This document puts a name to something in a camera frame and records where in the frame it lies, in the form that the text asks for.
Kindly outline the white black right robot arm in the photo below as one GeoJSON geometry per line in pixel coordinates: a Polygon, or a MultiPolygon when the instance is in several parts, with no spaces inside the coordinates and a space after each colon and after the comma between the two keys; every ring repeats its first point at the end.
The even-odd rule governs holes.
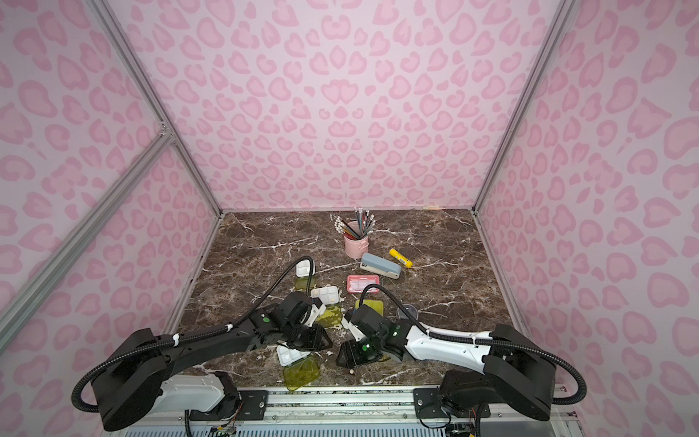
{"type": "Polygon", "coordinates": [[[452,414],[479,404],[505,403],[517,413],[546,422],[553,405],[555,364],[513,327],[459,332],[433,328],[413,316],[388,319],[362,305],[342,319],[352,339],[342,344],[337,364],[355,368],[383,357],[396,362],[443,362],[442,405],[452,414]]]}

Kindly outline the pink red rectangular pillbox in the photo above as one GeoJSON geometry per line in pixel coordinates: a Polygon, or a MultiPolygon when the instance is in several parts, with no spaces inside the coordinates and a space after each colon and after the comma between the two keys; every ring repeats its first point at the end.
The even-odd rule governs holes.
{"type": "Polygon", "coordinates": [[[362,294],[362,291],[371,284],[380,284],[379,275],[349,275],[346,282],[346,290],[349,294],[362,294]]]}

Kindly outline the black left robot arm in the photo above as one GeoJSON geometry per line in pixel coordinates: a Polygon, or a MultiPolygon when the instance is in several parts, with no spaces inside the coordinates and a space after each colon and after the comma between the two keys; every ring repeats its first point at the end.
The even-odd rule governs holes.
{"type": "Polygon", "coordinates": [[[240,319],[212,328],[158,336],[150,329],[135,331],[81,378],[71,402],[98,413],[105,431],[120,431],[153,410],[166,380],[204,362],[278,344],[297,351],[329,349],[332,340],[316,322],[324,311],[320,299],[295,291],[280,303],[257,304],[240,319]]]}

